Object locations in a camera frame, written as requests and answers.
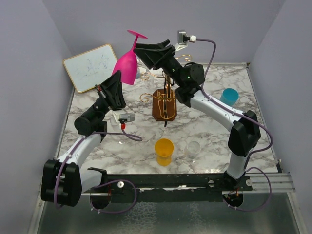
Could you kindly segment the clear champagne flute glass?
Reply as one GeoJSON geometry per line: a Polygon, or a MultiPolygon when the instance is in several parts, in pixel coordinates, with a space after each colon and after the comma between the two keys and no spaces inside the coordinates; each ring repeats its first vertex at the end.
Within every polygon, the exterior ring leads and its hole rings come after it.
{"type": "Polygon", "coordinates": [[[137,61],[137,73],[135,78],[135,84],[144,84],[146,88],[153,89],[155,87],[155,84],[149,69],[141,61],[141,59],[137,58],[136,61],[137,61]]]}

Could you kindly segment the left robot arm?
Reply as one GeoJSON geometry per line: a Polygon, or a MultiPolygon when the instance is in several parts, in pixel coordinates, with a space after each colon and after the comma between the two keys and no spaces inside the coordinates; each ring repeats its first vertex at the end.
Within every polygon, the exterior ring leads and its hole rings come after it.
{"type": "Polygon", "coordinates": [[[85,183],[81,179],[80,168],[88,155],[108,135],[105,115],[126,106],[120,70],[95,85],[95,88],[99,97],[74,121],[79,138],[59,159],[49,159],[43,167],[40,197],[43,201],[52,202],[57,209],[76,206],[85,183]]]}

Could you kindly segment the pink plastic wine glass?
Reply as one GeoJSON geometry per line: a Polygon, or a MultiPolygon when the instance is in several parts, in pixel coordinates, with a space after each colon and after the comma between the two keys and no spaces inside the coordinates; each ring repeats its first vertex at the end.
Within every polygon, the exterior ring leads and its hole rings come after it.
{"type": "Polygon", "coordinates": [[[137,40],[139,38],[142,38],[142,39],[148,39],[148,38],[145,35],[132,31],[132,30],[127,30],[127,32],[130,33],[131,35],[134,35],[135,40],[133,42],[131,49],[128,52],[126,52],[124,55],[122,55],[116,62],[114,70],[113,70],[113,74],[116,71],[121,71],[121,82],[129,84],[129,85],[133,85],[136,79],[137,69],[138,69],[137,58],[136,58],[135,53],[133,52],[133,49],[135,48],[137,44],[137,40]]]}

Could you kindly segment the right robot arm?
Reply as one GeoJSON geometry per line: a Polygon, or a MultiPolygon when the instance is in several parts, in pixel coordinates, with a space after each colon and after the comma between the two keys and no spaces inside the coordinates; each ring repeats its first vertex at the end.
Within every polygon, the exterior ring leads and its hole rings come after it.
{"type": "Polygon", "coordinates": [[[230,191],[240,187],[247,157],[261,137],[256,114],[253,111],[242,112],[204,94],[203,65],[190,62],[182,66],[176,60],[176,49],[169,40],[159,44],[137,44],[133,51],[148,69],[162,69],[178,85],[175,95],[181,104],[203,112],[229,131],[231,157],[224,185],[230,191]]]}

